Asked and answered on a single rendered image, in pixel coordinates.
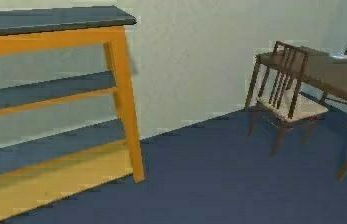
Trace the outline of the brown wooden dining table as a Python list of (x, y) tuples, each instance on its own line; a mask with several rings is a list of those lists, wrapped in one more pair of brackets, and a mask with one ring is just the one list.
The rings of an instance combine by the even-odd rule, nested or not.
[[(347, 102), (347, 63), (332, 58), (329, 54), (324, 52), (306, 47), (300, 48), (309, 53), (305, 77), (302, 79), (302, 84), (305, 83), (311, 85), (321, 90), (325, 95), (333, 95)], [(254, 69), (245, 101), (245, 106), (247, 108), (251, 106), (254, 90), (260, 89), (262, 83), (260, 85), (256, 84), (257, 77), (260, 67), (262, 65), (266, 67), (270, 52), (261, 53), (255, 56)], [(322, 100), (315, 102), (325, 106)]]

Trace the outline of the orange shelf with blue boards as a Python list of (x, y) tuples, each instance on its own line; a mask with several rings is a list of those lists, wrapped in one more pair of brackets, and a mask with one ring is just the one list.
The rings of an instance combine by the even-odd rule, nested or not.
[(116, 117), (0, 147), (0, 221), (130, 175), (144, 178), (125, 28), (115, 6), (0, 11), (0, 55), (99, 44), (102, 72), (0, 89), (0, 117), (110, 94)]

